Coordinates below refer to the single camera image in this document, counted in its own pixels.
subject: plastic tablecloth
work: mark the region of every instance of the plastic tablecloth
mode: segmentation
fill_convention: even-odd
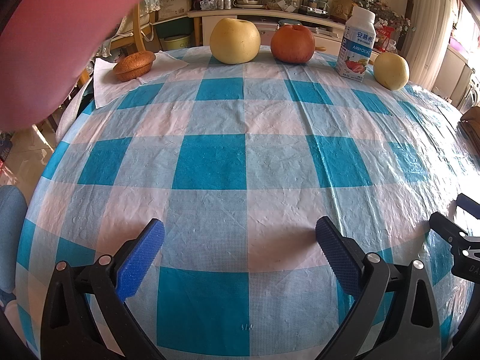
[[[91,264],[159,218],[165,243],[126,303],[167,359],[314,359],[352,304],[315,242],[328,215],[365,252],[425,262],[448,350],[471,284],[450,274],[428,218],[440,211],[475,234],[455,209],[460,192],[480,201],[459,112],[412,84],[385,89],[370,66],[363,83],[344,79],[318,52],[301,65],[264,46],[232,66],[208,47],[171,55],[189,65],[91,104],[45,168],[16,271],[30,347],[55,263]]]

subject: shelf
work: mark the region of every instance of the shelf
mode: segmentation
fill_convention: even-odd
[[[181,16],[171,17],[171,18],[165,19],[165,20],[159,20],[159,21],[156,21],[155,23],[152,23],[152,26],[154,26],[154,25],[156,25],[156,24],[166,23],[167,21],[172,21],[172,20],[181,19],[182,17],[189,17],[189,16],[188,16],[187,14],[185,14],[185,15],[181,15]]]
[[[283,11],[275,11],[270,9],[218,9],[213,11],[190,11],[187,13],[188,17],[202,17],[202,16],[224,16],[224,15],[249,15],[249,16],[270,16],[280,17],[282,19],[293,19],[300,21],[308,21],[309,23],[320,24],[322,26],[344,30],[345,25],[336,23],[330,19],[321,19],[320,17],[313,17],[301,15],[299,13],[290,13]]]

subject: blue gripper pad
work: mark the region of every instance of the blue gripper pad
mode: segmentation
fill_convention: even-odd
[[[457,196],[457,206],[463,208],[475,218],[480,219],[480,204],[467,195],[460,193],[460,195]]]
[[[365,253],[353,239],[343,237],[328,216],[317,221],[315,235],[343,291],[357,299],[363,291]]]
[[[152,219],[117,270],[117,295],[122,302],[135,295],[165,239],[162,221]]]

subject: yogurt bottle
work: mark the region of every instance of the yogurt bottle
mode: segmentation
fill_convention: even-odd
[[[340,76],[363,81],[375,42],[375,14],[353,7],[352,17],[345,23],[342,45],[335,68]]]

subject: bottle label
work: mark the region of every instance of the bottle label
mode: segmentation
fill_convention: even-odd
[[[340,76],[363,81],[374,42],[375,33],[345,26],[335,67]]]

